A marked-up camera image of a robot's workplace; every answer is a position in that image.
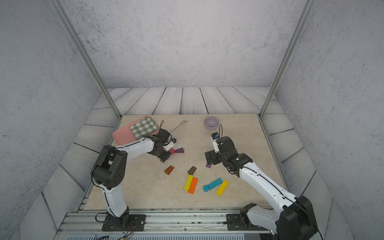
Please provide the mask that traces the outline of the yellow long block right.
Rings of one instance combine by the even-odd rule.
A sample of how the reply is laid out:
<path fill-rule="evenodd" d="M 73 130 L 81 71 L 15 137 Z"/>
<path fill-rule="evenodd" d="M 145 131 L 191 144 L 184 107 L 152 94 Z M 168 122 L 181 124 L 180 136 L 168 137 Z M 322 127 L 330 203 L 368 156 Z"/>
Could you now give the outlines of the yellow long block right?
<path fill-rule="evenodd" d="M 228 187 L 228 185 L 229 185 L 229 182 L 226 181 L 226 180 L 224 180 L 224 181 L 220 184 L 219 188 L 217 189 L 216 194 L 217 194 L 218 196 L 221 196 L 221 195 L 223 194 L 223 192 L 226 190 L 226 188 Z"/>

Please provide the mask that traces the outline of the yellow long block left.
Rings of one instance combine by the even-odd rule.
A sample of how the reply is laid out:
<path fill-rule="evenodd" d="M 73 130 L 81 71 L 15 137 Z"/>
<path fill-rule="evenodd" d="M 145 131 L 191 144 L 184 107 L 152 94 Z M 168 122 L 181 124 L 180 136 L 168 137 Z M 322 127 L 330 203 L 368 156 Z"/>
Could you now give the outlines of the yellow long block left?
<path fill-rule="evenodd" d="M 193 180 L 193 178 L 194 178 L 193 175 L 188 175 L 187 180 L 186 180 L 186 183 L 185 183 L 185 186 L 184 186 L 184 190 L 189 191 L 190 186 L 191 186 L 191 184 L 192 184 L 192 180 Z"/>

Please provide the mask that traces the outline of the aluminium frame post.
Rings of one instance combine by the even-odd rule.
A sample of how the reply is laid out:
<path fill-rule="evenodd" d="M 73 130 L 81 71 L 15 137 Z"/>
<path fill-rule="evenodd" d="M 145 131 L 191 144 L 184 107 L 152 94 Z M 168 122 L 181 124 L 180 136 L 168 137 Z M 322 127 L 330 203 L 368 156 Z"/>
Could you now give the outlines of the aluminium frame post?
<path fill-rule="evenodd" d="M 68 36 L 70 37 L 71 41 L 74 43 L 81 59 L 85 63 L 89 72 L 91 73 L 94 81 L 96 82 L 101 93 L 105 97 L 108 105 L 112 108 L 114 114 L 120 120 L 122 118 L 122 114 L 119 111 L 118 107 L 116 106 L 115 101 L 111 97 L 111 94 L 109 93 L 105 83 L 103 82 L 100 74 L 98 73 L 98 71 L 97 71 L 93 61 L 91 60 L 89 54 L 87 53 L 87 50 L 84 47 L 84 45 L 83 45 L 79 35 L 77 34 L 73 24 L 71 23 L 71 20 L 69 19 L 61 1 L 50 0 L 49 3 L 51 4 L 53 10 L 55 11 L 59 21 L 61 22 L 62 26 L 64 27 L 64 29 L 67 32 Z"/>
<path fill-rule="evenodd" d="M 273 96 L 275 95 L 280 82 L 282 81 L 283 75 L 286 71 L 286 68 L 289 64 L 289 61 L 295 51 L 296 45 L 298 44 L 300 37 L 304 31 L 304 27 L 307 23 L 307 20 L 311 14 L 311 11 L 313 10 L 315 0 L 307 0 L 304 5 L 304 9 L 301 13 L 301 16 L 299 18 L 299 21 L 294 29 L 294 32 L 292 34 L 292 37 L 290 39 L 290 42 L 288 44 L 287 50 L 284 54 L 284 57 L 281 61 L 281 64 L 278 68 L 278 71 L 275 75 L 274 80 L 272 81 L 272 84 L 270 86 L 270 90 L 267 94 L 266 100 L 263 104 L 263 107 L 261 109 L 261 112 L 259 114 L 259 118 L 262 119 L 264 115 L 267 113 L 267 110 L 272 102 Z"/>

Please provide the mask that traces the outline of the right aluminium frame post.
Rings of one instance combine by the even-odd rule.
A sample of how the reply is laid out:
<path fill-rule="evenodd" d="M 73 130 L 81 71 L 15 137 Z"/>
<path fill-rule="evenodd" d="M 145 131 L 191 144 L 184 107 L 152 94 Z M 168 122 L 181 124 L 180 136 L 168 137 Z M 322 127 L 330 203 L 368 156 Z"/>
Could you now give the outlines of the right aluminium frame post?
<path fill-rule="evenodd" d="M 294 32 L 292 34 L 292 37 L 290 39 L 290 42 L 288 44 L 287 50 L 284 54 L 284 57 L 281 61 L 281 64 L 278 68 L 278 71 L 275 75 L 274 80 L 272 81 L 272 84 L 270 86 L 270 90 L 267 94 L 266 100 L 263 104 L 263 107 L 261 109 L 261 112 L 259 114 L 259 118 L 262 119 L 264 115 L 267 113 L 267 110 L 272 102 L 273 96 L 275 95 L 280 82 L 282 81 L 283 75 L 286 71 L 286 68 L 289 64 L 289 61 L 295 51 L 296 45 L 298 44 L 300 37 L 304 31 L 304 27 L 307 23 L 307 20 L 311 14 L 311 11 L 313 10 L 315 0 L 307 0 L 304 5 L 304 9 L 301 13 L 301 16 L 299 18 L 299 21 L 294 29 Z"/>

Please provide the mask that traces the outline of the orange brown block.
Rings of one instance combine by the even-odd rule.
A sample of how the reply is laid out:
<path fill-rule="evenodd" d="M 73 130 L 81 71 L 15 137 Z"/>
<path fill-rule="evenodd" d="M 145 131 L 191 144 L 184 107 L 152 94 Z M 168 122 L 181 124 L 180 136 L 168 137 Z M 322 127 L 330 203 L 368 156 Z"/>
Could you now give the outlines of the orange brown block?
<path fill-rule="evenodd" d="M 174 170 L 174 166 L 169 166 L 166 170 L 165 170 L 165 174 L 167 174 L 168 176 L 171 174 L 171 172 Z"/>

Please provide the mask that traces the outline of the left aluminium frame post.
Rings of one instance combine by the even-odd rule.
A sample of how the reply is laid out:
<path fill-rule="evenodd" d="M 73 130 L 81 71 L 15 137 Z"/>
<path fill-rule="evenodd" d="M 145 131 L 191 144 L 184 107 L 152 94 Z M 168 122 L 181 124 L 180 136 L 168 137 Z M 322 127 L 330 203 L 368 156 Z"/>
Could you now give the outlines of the left aluminium frame post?
<path fill-rule="evenodd" d="M 105 83 L 103 82 L 100 74 L 98 73 L 98 71 L 97 71 L 93 61 L 91 60 L 89 54 L 87 53 L 87 50 L 84 47 L 84 45 L 83 45 L 79 35 L 77 34 L 73 24 L 71 23 L 71 20 L 69 19 L 61 1 L 50 0 L 49 3 L 51 4 L 53 10 L 55 11 L 59 21 L 61 22 L 62 26 L 64 27 L 64 29 L 67 32 L 68 36 L 70 37 L 71 41 L 74 43 L 81 59 L 85 63 L 89 72 L 91 73 L 94 81 L 96 82 L 101 93 L 105 97 L 108 105 L 112 108 L 114 114 L 120 120 L 122 118 L 122 114 L 119 111 L 118 107 L 116 106 L 115 101 L 111 97 L 111 94 L 109 93 Z"/>

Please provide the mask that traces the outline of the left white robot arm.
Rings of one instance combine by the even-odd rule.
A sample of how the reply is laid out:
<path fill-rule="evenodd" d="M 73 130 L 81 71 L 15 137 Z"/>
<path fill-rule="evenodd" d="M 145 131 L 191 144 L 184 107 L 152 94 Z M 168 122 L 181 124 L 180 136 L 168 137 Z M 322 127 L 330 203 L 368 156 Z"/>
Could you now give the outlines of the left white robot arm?
<path fill-rule="evenodd" d="M 170 137 L 164 144 L 157 136 L 149 136 L 122 146 L 105 145 L 91 170 L 91 180 L 102 189 L 108 205 L 107 212 L 121 218 L 129 213 L 121 183 L 125 177 L 127 162 L 143 154 L 150 154 L 165 162 L 171 156 L 171 148 L 177 140 Z"/>

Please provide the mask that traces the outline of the orange long block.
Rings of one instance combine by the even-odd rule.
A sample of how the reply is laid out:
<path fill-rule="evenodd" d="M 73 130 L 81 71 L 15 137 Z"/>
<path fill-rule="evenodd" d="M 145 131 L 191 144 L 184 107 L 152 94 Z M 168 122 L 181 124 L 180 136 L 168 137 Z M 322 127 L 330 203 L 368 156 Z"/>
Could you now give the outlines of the orange long block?
<path fill-rule="evenodd" d="M 195 177 L 193 177 L 192 182 L 191 182 L 191 185 L 190 185 L 190 188 L 189 188 L 189 190 L 188 190 L 188 193 L 189 193 L 189 194 L 193 194 L 193 193 L 194 193 L 194 191 L 195 191 L 195 189 L 196 189 L 197 182 L 198 182 L 198 179 L 195 178 Z"/>

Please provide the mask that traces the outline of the green checkered cloth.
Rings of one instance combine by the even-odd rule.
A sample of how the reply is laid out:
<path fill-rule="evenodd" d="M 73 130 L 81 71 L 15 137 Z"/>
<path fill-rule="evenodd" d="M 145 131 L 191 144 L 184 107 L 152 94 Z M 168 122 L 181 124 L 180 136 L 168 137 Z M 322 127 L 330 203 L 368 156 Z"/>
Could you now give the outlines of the green checkered cloth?
<path fill-rule="evenodd" d="M 152 135 L 158 129 L 159 126 L 149 117 L 143 117 L 140 121 L 130 126 L 130 130 L 137 140 Z"/>

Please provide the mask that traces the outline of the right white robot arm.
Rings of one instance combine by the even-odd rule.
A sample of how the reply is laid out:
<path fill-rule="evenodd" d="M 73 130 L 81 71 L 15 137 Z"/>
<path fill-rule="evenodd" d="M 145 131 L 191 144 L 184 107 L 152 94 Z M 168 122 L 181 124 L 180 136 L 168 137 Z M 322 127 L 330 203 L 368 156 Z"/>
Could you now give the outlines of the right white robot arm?
<path fill-rule="evenodd" d="M 311 201 L 297 197 L 268 177 L 246 154 L 239 154 L 231 138 L 211 135 L 213 150 L 205 153 L 208 163 L 219 163 L 227 171 L 250 184 L 271 205 L 271 209 L 250 203 L 240 210 L 235 221 L 241 229 L 257 227 L 277 234 L 281 240 L 309 240 L 319 233 Z"/>

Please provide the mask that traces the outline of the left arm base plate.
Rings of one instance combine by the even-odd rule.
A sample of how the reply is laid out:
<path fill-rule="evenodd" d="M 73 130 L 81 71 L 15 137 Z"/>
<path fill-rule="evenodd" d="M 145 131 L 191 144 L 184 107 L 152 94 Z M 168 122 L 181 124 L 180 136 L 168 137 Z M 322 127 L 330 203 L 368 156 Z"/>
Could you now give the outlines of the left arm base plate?
<path fill-rule="evenodd" d="M 125 214 L 120 218 L 107 213 L 102 232 L 143 232 L 146 215 Z"/>

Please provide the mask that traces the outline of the yellow long block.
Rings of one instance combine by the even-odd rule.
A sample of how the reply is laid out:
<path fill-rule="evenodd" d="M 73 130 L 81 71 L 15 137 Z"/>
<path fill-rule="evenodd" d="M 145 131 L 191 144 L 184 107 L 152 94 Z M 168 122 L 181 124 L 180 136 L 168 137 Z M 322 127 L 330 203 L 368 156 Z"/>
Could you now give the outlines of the yellow long block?
<path fill-rule="evenodd" d="M 221 195 L 223 194 L 223 192 L 226 190 L 226 188 L 228 187 L 228 185 L 229 185 L 229 182 L 226 181 L 226 180 L 224 180 L 224 181 L 220 184 L 219 188 L 217 189 L 216 194 L 217 194 L 218 196 L 221 196 Z"/>
<path fill-rule="evenodd" d="M 194 178 L 193 175 L 188 175 L 187 180 L 186 180 L 186 183 L 185 183 L 185 186 L 184 186 L 184 190 L 189 191 L 190 186 L 191 186 L 191 184 L 192 184 L 192 180 L 193 180 L 193 178 Z"/>

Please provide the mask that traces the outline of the dark brown block centre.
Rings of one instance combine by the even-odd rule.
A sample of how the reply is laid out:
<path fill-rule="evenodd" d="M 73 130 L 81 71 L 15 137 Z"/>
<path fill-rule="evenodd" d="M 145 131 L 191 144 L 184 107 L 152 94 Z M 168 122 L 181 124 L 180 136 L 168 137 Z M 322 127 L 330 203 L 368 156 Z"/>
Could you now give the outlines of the dark brown block centre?
<path fill-rule="evenodd" d="M 192 167 L 189 169 L 188 174 L 193 176 L 196 170 L 197 170 L 197 168 L 196 168 L 195 166 L 192 166 Z"/>

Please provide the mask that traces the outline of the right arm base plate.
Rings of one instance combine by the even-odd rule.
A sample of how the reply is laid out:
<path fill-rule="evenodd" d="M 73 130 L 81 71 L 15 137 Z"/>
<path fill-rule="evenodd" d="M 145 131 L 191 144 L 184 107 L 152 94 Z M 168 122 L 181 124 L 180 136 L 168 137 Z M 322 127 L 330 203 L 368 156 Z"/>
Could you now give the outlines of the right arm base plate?
<path fill-rule="evenodd" d="M 228 231 L 266 231 L 267 229 L 252 225 L 242 214 L 227 214 L 223 222 Z"/>

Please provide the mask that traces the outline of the lilac bowl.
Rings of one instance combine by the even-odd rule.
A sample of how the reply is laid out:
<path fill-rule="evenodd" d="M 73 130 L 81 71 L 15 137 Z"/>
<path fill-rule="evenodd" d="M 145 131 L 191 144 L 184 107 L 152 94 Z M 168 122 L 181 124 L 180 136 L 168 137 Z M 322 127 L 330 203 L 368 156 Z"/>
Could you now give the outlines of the lilac bowl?
<path fill-rule="evenodd" d="M 206 117 L 204 119 L 204 126 L 207 130 L 215 130 L 219 127 L 220 121 L 216 117 Z"/>

